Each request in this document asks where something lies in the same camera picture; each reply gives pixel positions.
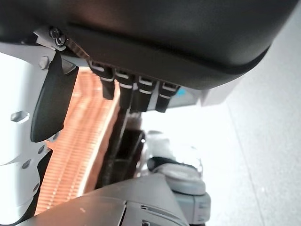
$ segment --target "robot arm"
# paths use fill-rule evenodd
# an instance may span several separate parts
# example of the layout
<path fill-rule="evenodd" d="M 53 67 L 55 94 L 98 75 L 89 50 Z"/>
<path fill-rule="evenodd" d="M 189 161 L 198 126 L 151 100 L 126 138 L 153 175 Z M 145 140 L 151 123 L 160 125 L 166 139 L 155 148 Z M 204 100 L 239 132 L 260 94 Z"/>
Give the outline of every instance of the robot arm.
<path fill-rule="evenodd" d="M 65 45 L 100 76 L 104 96 L 111 98 L 119 81 L 121 107 L 133 99 L 135 111 L 146 111 L 158 83 L 156 109 L 164 112 L 179 86 L 206 90 L 255 67 L 297 2 L 3 1 L 0 225 L 34 214 L 51 156 L 44 141 L 63 129 L 78 71 L 62 58 Z"/>
<path fill-rule="evenodd" d="M 164 176 L 106 186 L 38 214 L 20 226 L 188 226 Z"/>

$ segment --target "gray plastic part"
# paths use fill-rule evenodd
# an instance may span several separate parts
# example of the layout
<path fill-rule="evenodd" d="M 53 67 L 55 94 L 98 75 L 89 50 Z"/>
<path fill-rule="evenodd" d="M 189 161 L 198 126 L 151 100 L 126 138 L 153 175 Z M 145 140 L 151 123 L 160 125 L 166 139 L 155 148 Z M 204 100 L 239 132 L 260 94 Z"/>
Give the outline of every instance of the gray plastic part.
<path fill-rule="evenodd" d="M 154 172 L 165 175 L 167 184 L 175 192 L 189 195 L 206 193 L 204 181 L 193 168 L 167 163 L 157 167 Z"/>
<path fill-rule="evenodd" d="M 64 74 L 68 74 L 76 68 L 76 65 L 62 58 L 62 69 Z"/>
<path fill-rule="evenodd" d="M 211 198 L 206 193 L 201 196 L 194 196 L 194 225 L 204 224 L 210 219 L 210 211 L 211 211 Z"/>
<path fill-rule="evenodd" d="M 194 198 L 192 195 L 174 193 L 175 198 L 182 209 L 183 214 L 189 224 L 192 224 L 194 219 Z"/>
<path fill-rule="evenodd" d="M 190 225 L 204 224 L 210 219 L 211 198 L 207 193 L 200 196 L 174 195 Z"/>
<path fill-rule="evenodd" d="M 113 184 L 49 209 L 20 226 L 188 226 L 163 175 Z"/>

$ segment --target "white floor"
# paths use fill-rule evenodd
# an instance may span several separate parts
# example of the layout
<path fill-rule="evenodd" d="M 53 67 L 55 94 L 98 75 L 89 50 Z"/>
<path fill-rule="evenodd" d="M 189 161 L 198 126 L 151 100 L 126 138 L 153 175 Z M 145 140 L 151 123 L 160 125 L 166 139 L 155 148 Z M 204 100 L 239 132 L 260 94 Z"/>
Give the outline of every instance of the white floor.
<path fill-rule="evenodd" d="M 221 105 L 143 115 L 200 150 L 209 226 L 301 225 L 301 6 Z"/>

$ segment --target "small screw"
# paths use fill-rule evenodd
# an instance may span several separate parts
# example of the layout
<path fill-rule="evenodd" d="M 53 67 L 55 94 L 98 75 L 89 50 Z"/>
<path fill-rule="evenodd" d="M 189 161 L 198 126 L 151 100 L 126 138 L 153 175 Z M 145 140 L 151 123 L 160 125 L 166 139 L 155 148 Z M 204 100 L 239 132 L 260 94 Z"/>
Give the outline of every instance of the small screw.
<path fill-rule="evenodd" d="M 49 35 L 51 38 L 53 39 L 58 39 L 61 36 L 61 32 L 56 28 L 53 27 L 50 31 L 49 31 Z"/>
<path fill-rule="evenodd" d="M 39 62 L 39 66 L 42 70 L 47 69 L 49 64 L 49 58 L 47 56 L 42 56 Z"/>

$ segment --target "round hole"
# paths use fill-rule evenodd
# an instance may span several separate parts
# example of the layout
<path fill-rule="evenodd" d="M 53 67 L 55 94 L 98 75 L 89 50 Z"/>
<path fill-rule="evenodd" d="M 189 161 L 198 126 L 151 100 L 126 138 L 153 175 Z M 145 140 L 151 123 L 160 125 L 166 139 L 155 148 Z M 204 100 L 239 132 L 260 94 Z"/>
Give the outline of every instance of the round hole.
<path fill-rule="evenodd" d="M 39 183 L 36 184 L 36 186 L 33 189 L 33 192 L 35 192 L 39 188 L 39 185 L 40 185 Z"/>
<path fill-rule="evenodd" d="M 40 147 L 40 149 L 38 150 L 38 154 L 41 154 L 43 152 L 44 148 L 45 148 L 45 145 L 43 145 L 42 147 Z"/>
<path fill-rule="evenodd" d="M 142 221 L 142 226 L 150 226 L 151 224 L 148 221 Z"/>
<path fill-rule="evenodd" d="M 32 161 L 31 159 L 27 160 L 27 161 L 22 165 L 22 168 L 23 168 L 23 169 L 28 168 L 31 161 Z"/>

